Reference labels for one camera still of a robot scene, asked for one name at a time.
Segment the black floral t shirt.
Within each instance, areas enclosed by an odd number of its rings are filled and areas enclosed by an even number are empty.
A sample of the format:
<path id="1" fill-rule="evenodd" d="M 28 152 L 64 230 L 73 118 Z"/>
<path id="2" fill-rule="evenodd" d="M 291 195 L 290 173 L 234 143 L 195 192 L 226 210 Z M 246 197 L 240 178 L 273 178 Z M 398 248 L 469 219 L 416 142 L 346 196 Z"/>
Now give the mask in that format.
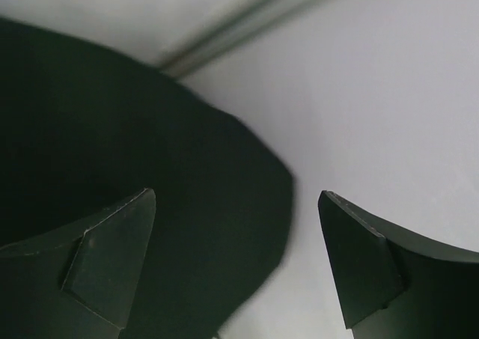
<path id="1" fill-rule="evenodd" d="M 293 175 L 158 70 L 2 19 L 1 247 L 143 189 L 155 219 L 118 338 L 213 338 L 281 262 Z"/>

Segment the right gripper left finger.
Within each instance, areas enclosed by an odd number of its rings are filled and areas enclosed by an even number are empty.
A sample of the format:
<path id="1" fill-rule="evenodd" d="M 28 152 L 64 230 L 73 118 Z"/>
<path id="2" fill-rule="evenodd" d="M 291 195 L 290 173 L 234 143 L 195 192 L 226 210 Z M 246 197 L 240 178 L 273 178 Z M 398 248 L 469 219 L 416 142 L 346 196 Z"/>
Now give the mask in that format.
<path id="1" fill-rule="evenodd" d="M 152 189 L 1 247 L 2 338 L 118 338 L 156 212 Z"/>

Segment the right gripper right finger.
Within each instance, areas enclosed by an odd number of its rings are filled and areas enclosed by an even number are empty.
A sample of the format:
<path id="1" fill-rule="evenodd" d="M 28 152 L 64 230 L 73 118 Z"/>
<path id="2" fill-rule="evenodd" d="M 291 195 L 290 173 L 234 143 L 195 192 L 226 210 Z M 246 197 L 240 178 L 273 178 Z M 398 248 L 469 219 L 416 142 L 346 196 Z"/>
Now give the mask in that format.
<path id="1" fill-rule="evenodd" d="M 353 337 L 478 337 L 478 253 L 388 222 L 334 192 L 321 192 L 318 210 Z"/>

